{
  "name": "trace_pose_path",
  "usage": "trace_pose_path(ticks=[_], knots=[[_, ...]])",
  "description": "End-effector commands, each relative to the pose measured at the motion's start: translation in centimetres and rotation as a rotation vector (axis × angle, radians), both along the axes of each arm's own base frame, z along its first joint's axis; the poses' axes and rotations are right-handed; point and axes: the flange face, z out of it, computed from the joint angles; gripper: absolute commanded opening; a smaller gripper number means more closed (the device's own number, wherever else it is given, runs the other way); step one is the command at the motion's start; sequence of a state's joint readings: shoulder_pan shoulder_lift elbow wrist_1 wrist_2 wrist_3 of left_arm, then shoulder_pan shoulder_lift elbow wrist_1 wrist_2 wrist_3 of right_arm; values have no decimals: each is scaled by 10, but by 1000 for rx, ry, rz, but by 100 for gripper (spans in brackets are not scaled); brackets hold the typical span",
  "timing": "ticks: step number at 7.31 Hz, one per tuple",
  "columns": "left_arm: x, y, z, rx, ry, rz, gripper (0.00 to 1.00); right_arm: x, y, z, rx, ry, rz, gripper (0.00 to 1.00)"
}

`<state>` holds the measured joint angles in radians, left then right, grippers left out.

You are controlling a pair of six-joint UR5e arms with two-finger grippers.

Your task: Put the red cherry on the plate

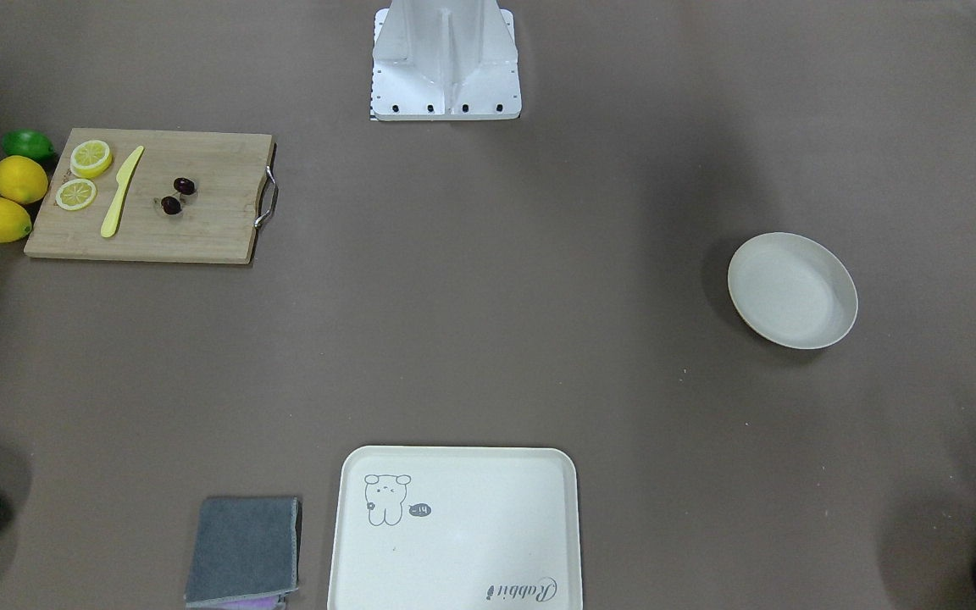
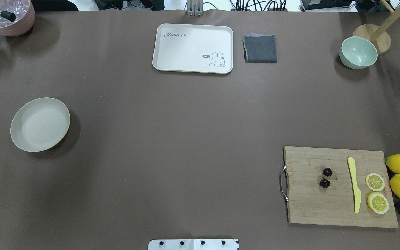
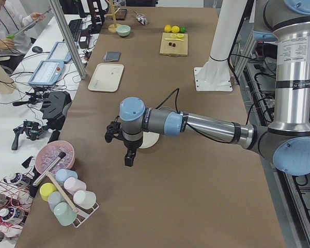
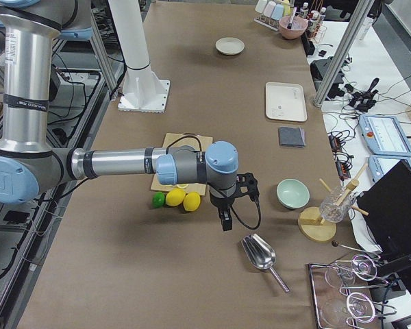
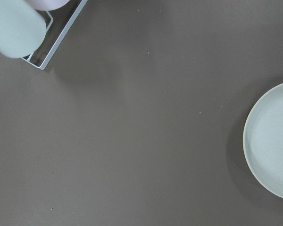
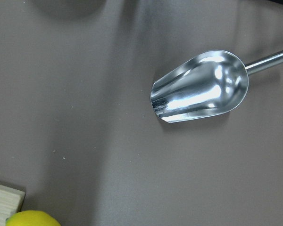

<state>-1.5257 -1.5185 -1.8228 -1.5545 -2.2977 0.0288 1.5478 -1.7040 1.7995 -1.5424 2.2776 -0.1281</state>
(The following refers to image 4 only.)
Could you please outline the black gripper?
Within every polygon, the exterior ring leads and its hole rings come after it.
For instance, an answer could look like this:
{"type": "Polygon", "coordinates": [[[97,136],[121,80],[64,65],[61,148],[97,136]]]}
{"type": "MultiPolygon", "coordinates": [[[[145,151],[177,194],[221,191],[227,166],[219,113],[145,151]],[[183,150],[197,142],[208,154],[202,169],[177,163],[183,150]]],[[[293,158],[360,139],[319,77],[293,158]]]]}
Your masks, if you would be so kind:
{"type": "Polygon", "coordinates": [[[259,208],[258,181],[252,173],[239,173],[229,182],[228,187],[208,183],[210,187],[210,201],[218,210],[224,232],[232,230],[231,206],[238,198],[249,196],[250,200],[259,208]]]}

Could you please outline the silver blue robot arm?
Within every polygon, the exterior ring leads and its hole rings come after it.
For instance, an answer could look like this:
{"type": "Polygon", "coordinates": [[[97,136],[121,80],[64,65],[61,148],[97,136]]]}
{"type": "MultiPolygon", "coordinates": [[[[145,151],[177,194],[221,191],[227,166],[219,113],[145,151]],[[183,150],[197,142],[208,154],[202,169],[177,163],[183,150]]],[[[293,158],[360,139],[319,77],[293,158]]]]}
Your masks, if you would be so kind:
{"type": "Polygon", "coordinates": [[[205,151],[189,146],[123,151],[50,147],[46,133],[52,42],[92,36],[90,2],[0,1],[0,19],[6,32],[0,203],[21,204],[84,178],[146,173],[163,185],[208,185],[210,200],[228,230],[234,200],[258,200],[256,179],[238,172],[236,148],[225,141],[205,151]]]}

